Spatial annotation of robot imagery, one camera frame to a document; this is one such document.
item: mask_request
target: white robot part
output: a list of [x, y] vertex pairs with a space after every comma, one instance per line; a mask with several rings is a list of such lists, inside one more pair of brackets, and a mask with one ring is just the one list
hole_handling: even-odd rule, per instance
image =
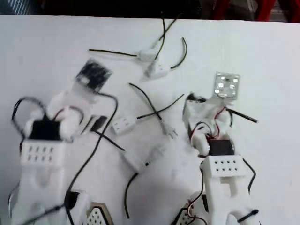
[[[225, 225], [228, 215], [236, 220], [256, 208], [247, 189], [243, 158], [232, 156], [208, 156], [201, 164], [204, 173], [210, 225]], [[258, 215], [241, 221], [242, 225], [258, 225]]]
[[[24, 141], [22, 144], [22, 176], [18, 200], [12, 213], [12, 225], [60, 205], [66, 194], [63, 142]], [[63, 225], [65, 212], [60, 209], [48, 216], [48, 224]]]
[[[64, 207], [65, 203], [71, 204], [68, 198], [65, 201], [68, 196], [64, 169], [66, 141], [90, 131], [99, 118], [91, 111], [98, 98], [95, 92], [100, 90], [110, 74], [96, 61], [88, 60], [72, 88], [51, 100], [46, 115], [39, 110], [31, 114], [23, 129], [25, 137], [20, 145], [22, 175], [11, 213], [12, 225], [23, 224], [53, 210], [55, 213], [44, 214], [32, 223], [69, 224]], [[88, 80], [86, 84], [82, 82], [85, 78]], [[70, 213], [75, 225], [86, 225], [90, 200], [85, 192], [76, 193], [78, 195], [72, 199], [72, 206], [69, 205]]]
[[212, 97], [205, 102], [187, 100], [183, 111], [183, 122], [191, 131], [190, 141], [200, 155], [210, 151], [207, 134], [221, 139], [230, 126], [230, 115], [221, 98]]

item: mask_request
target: led light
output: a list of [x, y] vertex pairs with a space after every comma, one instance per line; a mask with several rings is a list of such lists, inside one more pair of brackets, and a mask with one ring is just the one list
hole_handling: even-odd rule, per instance
[[213, 95], [231, 101], [236, 100], [238, 97], [239, 83], [239, 75], [217, 72]]

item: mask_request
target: perforated plate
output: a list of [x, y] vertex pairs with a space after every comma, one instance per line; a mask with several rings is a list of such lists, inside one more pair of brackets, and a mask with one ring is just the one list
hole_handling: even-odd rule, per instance
[[244, 176], [245, 165], [241, 156], [208, 156], [203, 167], [210, 170], [212, 177]]
[[87, 220], [87, 225], [108, 225], [99, 208], [93, 208]]
[[61, 141], [27, 140], [22, 144], [22, 165], [60, 167], [65, 156], [65, 143]]

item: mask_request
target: cable connector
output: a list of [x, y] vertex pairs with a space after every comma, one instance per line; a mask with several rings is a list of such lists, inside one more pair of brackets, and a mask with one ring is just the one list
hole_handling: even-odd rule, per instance
[[169, 135], [171, 138], [176, 138], [176, 136], [178, 136], [175, 128], [167, 124], [164, 120], [161, 120], [160, 122], [163, 128], [164, 135]]
[[165, 63], [159, 55], [147, 68], [146, 75], [151, 79], [157, 79], [168, 75], [170, 67]]
[[136, 119], [132, 116], [123, 116], [112, 122], [112, 129], [117, 135], [133, 130]]
[[132, 152], [126, 151], [123, 156], [137, 173], [140, 173], [145, 168], [145, 164], [142, 159]]
[[152, 48], [140, 50], [137, 54], [137, 57], [142, 62], [153, 62], [162, 41], [157, 41]]

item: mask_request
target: white surface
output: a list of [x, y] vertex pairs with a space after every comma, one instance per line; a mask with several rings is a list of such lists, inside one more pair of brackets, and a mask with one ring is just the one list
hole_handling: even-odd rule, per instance
[[[299, 223], [300, 139], [295, 118], [300, 114], [300, 25], [178, 20], [168, 31], [161, 53], [170, 65], [178, 62], [184, 36], [188, 44], [185, 62], [167, 77], [149, 82], [143, 74], [147, 65], [138, 60], [87, 52], [89, 48], [103, 48], [135, 53], [151, 47], [161, 30], [160, 19], [0, 16], [0, 196], [4, 224], [8, 193], [21, 172], [20, 137], [10, 123], [13, 105], [23, 95], [48, 103], [71, 84], [90, 56], [113, 71], [103, 91], [119, 98], [119, 113], [137, 116], [151, 110], [128, 82], [141, 86], [154, 105], [162, 108], [181, 93], [197, 91], [211, 96], [216, 71], [241, 75], [234, 109], [259, 123], [235, 116], [232, 138], [237, 151], [257, 171], [251, 196], [260, 210], [259, 217], [263, 225]], [[132, 183], [128, 192], [130, 220], [124, 213], [123, 195], [134, 171], [105, 140], [74, 188], [87, 191], [94, 202], [104, 202], [116, 225], [173, 221], [186, 199], [201, 188], [200, 159], [188, 145], [182, 108], [183, 99], [162, 113], [179, 137], [165, 157]], [[17, 117], [25, 122], [30, 107], [20, 109]], [[101, 99], [96, 109], [108, 115], [113, 103]], [[134, 132], [122, 137], [117, 138], [111, 130], [107, 135], [141, 157], [164, 137], [155, 117], [140, 122]], [[91, 153], [97, 138], [90, 134], [68, 147], [69, 179]]]

